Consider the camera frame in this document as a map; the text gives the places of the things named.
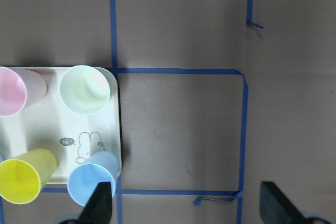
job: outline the blue tape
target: blue tape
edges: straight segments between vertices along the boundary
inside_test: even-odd
[[[248,85],[243,78],[243,104],[240,126],[240,154],[239,154],[239,186],[238,190],[244,190],[244,172],[245,172],[245,147],[246,147],[246,127],[247,127],[247,109],[248,109]]]
[[[112,68],[118,67],[116,0],[110,0]]]
[[[235,196],[238,191],[198,191],[198,190],[132,190],[122,189],[121,194],[134,195],[181,195],[181,196]]]
[[[118,68],[118,73],[167,73],[167,74],[243,74],[235,69],[191,69],[191,68]]]
[[[43,188],[42,193],[63,193],[67,194],[68,189],[67,188]]]
[[[5,224],[4,206],[2,201],[2,198],[0,198],[0,223]]]
[[[122,196],[121,196],[121,175],[118,178],[117,181],[117,187],[115,189],[115,194],[117,195],[117,215],[118,215],[118,224],[122,224]]]
[[[246,24],[249,26],[255,26],[260,29],[264,27],[260,24],[253,23],[253,0],[247,0],[247,14],[246,14]]]
[[[208,201],[215,202],[215,203],[220,203],[220,204],[232,204],[236,199],[239,199],[241,197],[242,197],[242,192],[241,191],[238,191],[236,193],[236,195],[231,200],[215,199],[215,198],[208,198],[208,197],[204,197],[204,196],[198,196],[194,200],[194,206],[200,206],[202,200],[208,200]]]
[[[243,198],[238,198],[238,206],[237,206],[237,219],[236,224],[242,224],[242,214],[243,213]]]

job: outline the cartoon rabbit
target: cartoon rabbit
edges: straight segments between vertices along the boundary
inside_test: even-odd
[[[82,132],[78,136],[79,147],[77,149],[76,162],[78,164],[83,163],[86,159],[99,151],[105,151],[103,142],[101,141],[101,135],[99,132]]]

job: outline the white tray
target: white tray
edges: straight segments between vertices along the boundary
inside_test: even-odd
[[[24,68],[40,73],[47,82],[46,96],[14,116],[0,118],[0,153],[5,159],[47,148],[59,165],[49,183],[64,184],[71,171],[98,151],[113,153],[121,167],[118,85],[106,69],[98,68],[111,87],[109,104],[95,115],[79,115],[62,103],[58,85],[69,68]]]

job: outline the pink cup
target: pink cup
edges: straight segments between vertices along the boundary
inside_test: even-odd
[[[47,92],[43,77],[31,70],[0,67],[0,116],[11,116]]]

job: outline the speech bubble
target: speech bubble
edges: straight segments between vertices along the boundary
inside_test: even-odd
[[[59,140],[59,143],[63,146],[75,145],[75,140],[69,137],[63,137]]]

